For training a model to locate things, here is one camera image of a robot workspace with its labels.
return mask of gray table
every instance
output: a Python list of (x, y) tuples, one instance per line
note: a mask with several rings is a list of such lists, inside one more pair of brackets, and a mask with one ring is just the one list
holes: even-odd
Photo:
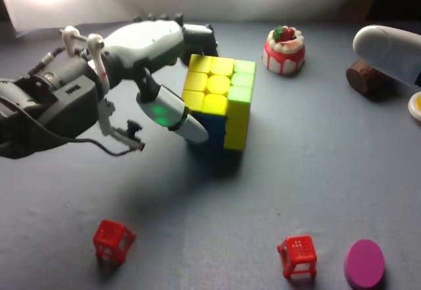
[[(118, 26), (82, 31), (106, 36)], [(398, 85), (377, 102), (350, 88), (345, 70), (360, 26), (295, 24), (307, 64), (296, 78), (280, 78), (260, 61), (274, 26), (214, 25), (222, 56), (258, 66), (239, 166), (228, 155), (190, 151), (152, 124), (130, 82), (109, 95), (118, 109), (112, 120), (144, 125), (143, 153), (112, 158), (92, 145), (65, 145), (0, 159), (0, 289), (348, 289), (343, 261), (362, 238), (383, 249), (386, 289), (419, 289), (421, 127), (407, 110), (416, 88)], [(23, 73), (58, 43), (52, 31), (3, 43), (2, 77)], [(185, 74), (177, 65), (156, 79), (181, 93)], [(122, 149), (97, 127), (83, 136)], [(94, 255), (104, 218), (138, 235), (114, 272)], [(303, 233), (314, 239), (318, 275), (289, 283), (276, 246)]]

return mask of rubik's cube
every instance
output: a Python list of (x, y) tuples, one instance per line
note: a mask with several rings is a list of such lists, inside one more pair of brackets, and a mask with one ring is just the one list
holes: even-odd
[(256, 63), (192, 55), (182, 98), (208, 131), (208, 144), (244, 151)]

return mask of miniature red chair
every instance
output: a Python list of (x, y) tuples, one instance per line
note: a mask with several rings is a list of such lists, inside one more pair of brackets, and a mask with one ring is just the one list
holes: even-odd
[(136, 238), (124, 224), (103, 220), (93, 236), (96, 255), (109, 257), (119, 264), (126, 261), (126, 253)]
[[(278, 252), (284, 266), (285, 278), (289, 279), (291, 275), (305, 273), (310, 273), (312, 277), (316, 276), (317, 255), (311, 236), (288, 237), (278, 246)], [(307, 266), (307, 268), (295, 270), (298, 265)]]

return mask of purple disc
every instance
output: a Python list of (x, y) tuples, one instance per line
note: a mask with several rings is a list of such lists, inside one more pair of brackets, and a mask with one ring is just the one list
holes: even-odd
[(354, 289), (372, 289), (384, 275), (385, 262), (382, 250), (369, 239), (357, 241), (345, 259), (345, 277)]

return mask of green tile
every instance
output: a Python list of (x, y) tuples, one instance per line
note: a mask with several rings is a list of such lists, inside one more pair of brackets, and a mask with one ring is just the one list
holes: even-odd
[(235, 60), (234, 72), (254, 74), (256, 72), (256, 62)]
[(231, 83), (234, 86), (244, 86), (253, 88), (253, 82), (255, 76), (247, 73), (234, 73), (231, 79)]
[(231, 86), (228, 92), (229, 101), (241, 101), (251, 103), (251, 88), (242, 86)]

